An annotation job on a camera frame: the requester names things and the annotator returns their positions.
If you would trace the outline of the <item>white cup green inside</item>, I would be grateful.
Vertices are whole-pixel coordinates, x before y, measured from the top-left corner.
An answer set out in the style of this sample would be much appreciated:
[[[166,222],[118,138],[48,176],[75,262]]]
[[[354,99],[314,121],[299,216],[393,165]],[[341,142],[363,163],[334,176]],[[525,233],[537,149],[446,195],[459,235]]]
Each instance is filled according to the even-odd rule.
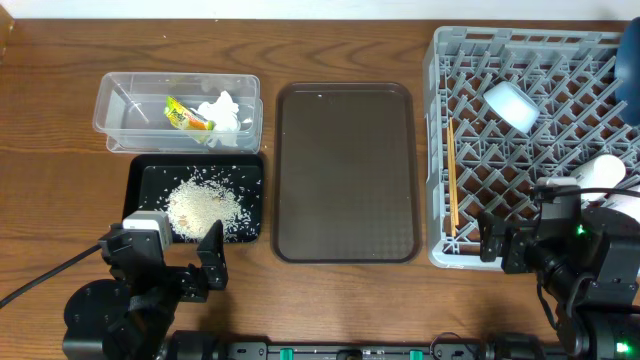
[[[611,154],[595,157],[570,173],[581,188],[614,188],[625,175],[623,161]]]

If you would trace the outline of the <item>dark blue plate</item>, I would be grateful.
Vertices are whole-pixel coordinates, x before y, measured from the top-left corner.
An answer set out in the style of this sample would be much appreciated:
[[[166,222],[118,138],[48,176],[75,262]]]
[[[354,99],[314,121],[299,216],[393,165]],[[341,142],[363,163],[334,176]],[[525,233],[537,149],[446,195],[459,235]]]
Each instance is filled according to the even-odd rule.
[[[621,85],[615,90],[618,103],[626,106],[620,112],[623,121],[639,126],[639,18],[630,21],[621,37],[616,52],[614,74]]]

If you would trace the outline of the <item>white cup pink inside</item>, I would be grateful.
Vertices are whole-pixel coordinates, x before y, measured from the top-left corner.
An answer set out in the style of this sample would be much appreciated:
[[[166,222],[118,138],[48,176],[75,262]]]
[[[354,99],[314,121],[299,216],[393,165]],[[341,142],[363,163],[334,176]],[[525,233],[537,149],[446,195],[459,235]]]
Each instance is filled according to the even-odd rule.
[[[631,192],[631,195],[609,193],[603,207],[618,211],[639,221],[639,186],[631,187],[628,192]]]

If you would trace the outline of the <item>white tissue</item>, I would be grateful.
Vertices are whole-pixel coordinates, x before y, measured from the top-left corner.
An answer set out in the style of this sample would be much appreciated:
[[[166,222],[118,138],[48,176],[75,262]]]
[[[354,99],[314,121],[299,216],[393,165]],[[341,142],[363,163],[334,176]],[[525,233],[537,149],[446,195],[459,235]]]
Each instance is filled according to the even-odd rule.
[[[240,130],[238,120],[239,105],[227,91],[222,91],[214,103],[203,102],[197,112],[209,122],[213,122],[212,133],[205,142],[209,147],[217,145],[236,147]]]

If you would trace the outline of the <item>light blue bowl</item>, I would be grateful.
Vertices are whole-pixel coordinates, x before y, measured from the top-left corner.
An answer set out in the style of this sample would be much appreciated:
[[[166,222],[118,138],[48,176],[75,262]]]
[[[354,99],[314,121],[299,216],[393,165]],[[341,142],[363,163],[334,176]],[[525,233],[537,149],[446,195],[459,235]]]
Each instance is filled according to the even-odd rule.
[[[486,91],[483,98],[495,114],[521,133],[527,133],[540,115],[536,103],[509,81]]]

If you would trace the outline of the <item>rice grains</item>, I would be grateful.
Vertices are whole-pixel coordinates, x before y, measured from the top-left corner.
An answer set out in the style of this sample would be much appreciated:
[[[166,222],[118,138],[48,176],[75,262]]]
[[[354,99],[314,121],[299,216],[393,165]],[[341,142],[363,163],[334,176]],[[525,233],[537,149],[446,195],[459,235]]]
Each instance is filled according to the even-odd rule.
[[[224,240],[252,242],[261,229],[262,170],[249,165],[149,166],[137,208],[169,217],[177,243],[193,243],[216,221]]]

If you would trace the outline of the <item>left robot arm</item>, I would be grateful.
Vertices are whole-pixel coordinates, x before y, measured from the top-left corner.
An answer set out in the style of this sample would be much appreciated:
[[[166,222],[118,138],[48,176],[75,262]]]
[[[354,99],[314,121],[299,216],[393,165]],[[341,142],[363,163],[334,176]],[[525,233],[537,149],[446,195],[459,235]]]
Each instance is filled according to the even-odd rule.
[[[198,332],[167,332],[181,302],[204,303],[226,288],[224,231],[216,221],[199,243],[201,265],[168,266],[157,230],[113,224],[98,241],[110,279],[77,290],[64,310],[62,350],[69,359],[170,359],[187,355],[214,359],[216,341]]]

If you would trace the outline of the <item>wooden chopstick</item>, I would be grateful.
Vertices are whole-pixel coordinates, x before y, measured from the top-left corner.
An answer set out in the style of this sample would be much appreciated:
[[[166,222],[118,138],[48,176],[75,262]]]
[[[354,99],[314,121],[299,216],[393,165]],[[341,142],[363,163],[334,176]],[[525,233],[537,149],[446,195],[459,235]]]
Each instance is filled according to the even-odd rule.
[[[459,225],[459,211],[458,211],[458,193],[457,193],[457,173],[456,173],[456,146],[455,146],[455,130],[453,124],[453,118],[449,118],[448,125],[448,146],[449,146],[449,170],[450,170],[450,200],[451,200],[451,212],[453,227],[457,228]]]
[[[455,141],[454,141],[453,119],[450,117],[447,125],[447,161],[448,161],[448,182],[449,182],[449,207],[450,207],[450,228],[452,238],[457,234],[457,190],[456,190],[456,165],[455,165]]]

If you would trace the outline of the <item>yellow green snack wrapper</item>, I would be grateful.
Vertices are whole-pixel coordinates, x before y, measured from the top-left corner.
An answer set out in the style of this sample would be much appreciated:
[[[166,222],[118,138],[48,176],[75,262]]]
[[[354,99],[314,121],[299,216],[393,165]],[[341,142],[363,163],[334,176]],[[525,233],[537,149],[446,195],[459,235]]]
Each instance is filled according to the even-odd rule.
[[[205,143],[214,128],[212,121],[205,119],[172,96],[166,99],[164,115],[174,128],[187,131],[188,135],[199,143]]]

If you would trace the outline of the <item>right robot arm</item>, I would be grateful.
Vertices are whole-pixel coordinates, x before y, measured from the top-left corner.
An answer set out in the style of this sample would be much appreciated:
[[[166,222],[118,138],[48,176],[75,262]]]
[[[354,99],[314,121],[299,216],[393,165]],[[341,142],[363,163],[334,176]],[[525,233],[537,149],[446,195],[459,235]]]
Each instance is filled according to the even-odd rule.
[[[569,359],[639,356],[639,223],[604,207],[581,206],[577,186],[537,187],[534,220],[477,217],[480,258],[506,274],[533,273],[550,294],[545,314]]]

